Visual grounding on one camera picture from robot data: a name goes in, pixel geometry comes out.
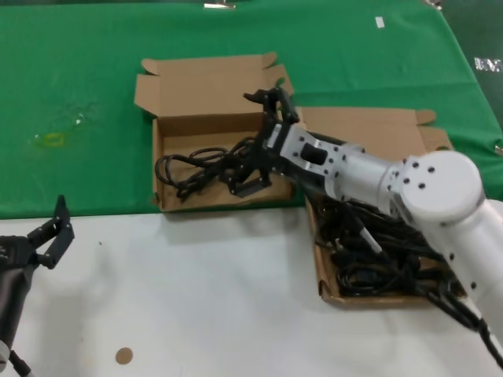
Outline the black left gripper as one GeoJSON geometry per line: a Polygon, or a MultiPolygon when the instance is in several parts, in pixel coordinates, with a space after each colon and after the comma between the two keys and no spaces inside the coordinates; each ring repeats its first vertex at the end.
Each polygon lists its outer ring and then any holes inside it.
{"type": "Polygon", "coordinates": [[[1,271],[43,265],[54,269],[74,240],[70,213],[63,195],[57,197],[53,217],[25,236],[1,237],[1,271]],[[38,256],[32,243],[54,240],[45,254],[38,256]]]}

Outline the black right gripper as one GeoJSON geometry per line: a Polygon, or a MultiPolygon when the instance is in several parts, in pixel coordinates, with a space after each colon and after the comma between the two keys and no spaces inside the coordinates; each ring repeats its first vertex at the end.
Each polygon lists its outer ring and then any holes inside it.
{"type": "Polygon", "coordinates": [[[281,150],[298,122],[290,95],[281,87],[245,93],[243,97],[263,106],[263,127],[255,137],[250,158],[232,158],[224,164],[224,183],[233,196],[245,198],[271,186],[270,174],[288,172],[288,161],[281,150]]]}

